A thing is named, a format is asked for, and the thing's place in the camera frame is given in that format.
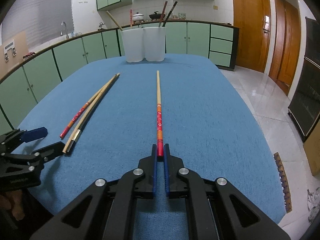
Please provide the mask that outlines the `person left hand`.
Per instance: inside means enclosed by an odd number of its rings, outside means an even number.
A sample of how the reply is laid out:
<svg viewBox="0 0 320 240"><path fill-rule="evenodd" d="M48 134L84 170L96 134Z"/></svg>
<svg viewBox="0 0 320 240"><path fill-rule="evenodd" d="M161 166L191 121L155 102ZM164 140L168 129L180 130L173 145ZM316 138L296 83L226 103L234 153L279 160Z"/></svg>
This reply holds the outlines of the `person left hand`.
<svg viewBox="0 0 320 240"><path fill-rule="evenodd" d="M25 217L22 206L22 196L22 190L1 193L1 209L10 210L17 221L20 221Z"/></svg>

